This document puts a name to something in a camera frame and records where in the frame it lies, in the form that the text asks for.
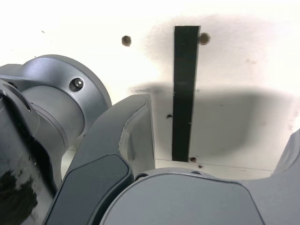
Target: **screw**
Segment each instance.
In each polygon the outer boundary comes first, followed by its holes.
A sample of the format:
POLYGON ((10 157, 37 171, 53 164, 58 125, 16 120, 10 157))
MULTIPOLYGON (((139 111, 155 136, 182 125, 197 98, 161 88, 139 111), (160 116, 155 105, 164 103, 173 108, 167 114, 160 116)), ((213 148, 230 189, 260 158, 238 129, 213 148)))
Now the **screw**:
POLYGON ((80 78, 74 79, 74 85, 79 89, 83 88, 83 80, 80 78))

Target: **white surface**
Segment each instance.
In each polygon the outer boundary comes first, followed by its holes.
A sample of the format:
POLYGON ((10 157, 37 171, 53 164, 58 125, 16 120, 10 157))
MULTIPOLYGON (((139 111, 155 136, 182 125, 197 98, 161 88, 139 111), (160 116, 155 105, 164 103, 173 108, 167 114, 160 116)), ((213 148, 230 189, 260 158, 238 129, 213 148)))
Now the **white surface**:
POLYGON ((265 176, 298 127, 296 3, 28 0, 5 1, 1 9, 1 65, 61 54, 94 71, 113 104, 151 93, 155 156, 165 166, 178 165, 166 161, 172 120, 165 118, 173 111, 175 25, 201 25, 211 36, 198 56, 190 154, 199 163, 228 166, 233 178, 240 177, 233 167, 251 168, 247 179, 265 176), (124 35, 130 47, 121 44, 124 35))

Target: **dark gray plastic cover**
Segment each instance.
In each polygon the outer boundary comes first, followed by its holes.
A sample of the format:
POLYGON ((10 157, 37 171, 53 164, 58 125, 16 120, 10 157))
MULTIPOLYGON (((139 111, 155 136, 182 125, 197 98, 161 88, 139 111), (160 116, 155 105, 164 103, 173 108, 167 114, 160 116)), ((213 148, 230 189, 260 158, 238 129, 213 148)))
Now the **dark gray plastic cover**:
POLYGON ((263 225, 241 184, 186 174, 149 176, 129 186, 101 225, 263 225))

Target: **curved gray part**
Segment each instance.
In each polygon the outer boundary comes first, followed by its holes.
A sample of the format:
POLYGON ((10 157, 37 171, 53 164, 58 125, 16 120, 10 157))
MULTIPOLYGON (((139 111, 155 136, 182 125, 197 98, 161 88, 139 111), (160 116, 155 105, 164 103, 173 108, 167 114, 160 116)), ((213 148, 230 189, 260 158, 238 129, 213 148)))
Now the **curved gray part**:
POLYGON ((133 165, 133 170, 137 171, 134 172, 135 174, 142 172, 143 168, 154 169, 149 98, 150 95, 146 94, 132 95, 103 113, 84 137, 66 175, 73 169, 93 161, 95 158, 119 153, 127 158, 130 165, 133 165), (134 142, 128 142, 126 147, 125 141, 123 142, 121 137, 129 140, 130 137, 135 138, 139 131, 144 135, 142 138, 145 138, 145 145, 143 146, 142 142, 134 140, 134 142), (130 155, 132 155, 132 152, 138 154, 139 158, 128 157, 128 153, 125 152, 126 149, 131 151, 130 155), (144 153, 147 158, 140 158, 142 154, 138 151, 144 153), (147 160, 147 164, 141 165, 138 160, 147 160))
POLYGON ((151 98, 127 120, 120 137, 119 151, 133 175, 155 168, 151 98))
POLYGON ((22 94, 36 111, 56 126, 64 140, 65 149, 69 148, 84 126, 83 113, 76 102, 64 92, 49 86, 34 86, 22 94))
POLYGON ((279 173, 287 170, 288 168, 290 168, 291 165, 299 157, 300 136, 298 134, 299 134, 299 131, 297 131, 291 135, 272 176, 275 174, 279 174, 279 173))
POLYGON ((134 181, 129 164, 136 171, 154 169, 149 98, 130 96, 95 121, 71 162, 45 224, 99 224, 109 204, 134 181), (148 146, 143 149, 141 142, 120 145, 121 139, 140 138, 136 136, 138 131, 145 135, 148 146), (124 150, 128 148, 139 156, 139 150, 148 156, 147 165, 136 163, 139 157, 123 160, 120 152, 127 156, 124 150))
POLYGON ((262 218, 268 225, 298 225, 300 221, 300 131, 290 137, 283 159, 280 159, 281 171, 273 176, 259 180, 240 181, 251 193, 262 218), (286 153, 293 152, 290 160, 286 153))
POLYGON ((84 117, 83 137, 94 121, 111 105, 108 92, 97 76, 80 62, 60 55, 44 55, 24 65, 8 64, 0 67, 0 79, 14 83, 19 91, 36 85, 57 88, 69 95, 80 107, 84 117), (83 88, 73 92, 70 82, 81 78, 83 88))
POLYGON ((242 185, 188 174, 145 177, 124 190, 101 225, 263 225, 242 185))
POLYGON ((192 169, 187 169, 187 168, 180 168, 180 167, 165 167, 165 168, 158 168, 154 170, 148 170, 144 171, 144 174, 148 176, 153 176, 161 173, 181 173, 181 174, 193 174, 194 176, 198 177, 204 177, 204 178, 209 178, 209 179, 217 179, 214 176, 211 176, 210 174, 197 171, 197 170, 192 170, 192 169))

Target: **cylindrical joint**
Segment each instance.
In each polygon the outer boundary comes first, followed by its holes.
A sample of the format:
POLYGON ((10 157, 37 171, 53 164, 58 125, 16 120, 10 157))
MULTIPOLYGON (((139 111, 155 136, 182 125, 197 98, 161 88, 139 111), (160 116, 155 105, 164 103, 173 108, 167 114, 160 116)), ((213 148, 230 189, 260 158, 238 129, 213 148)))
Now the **cylindrical joint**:
POLYGON ((31 87, 22 93, 33 108, 59 130, 66 149, 74 143, 83 130, 84 118, 81 109, 69 95, 56 88, 43 85, 31 87))

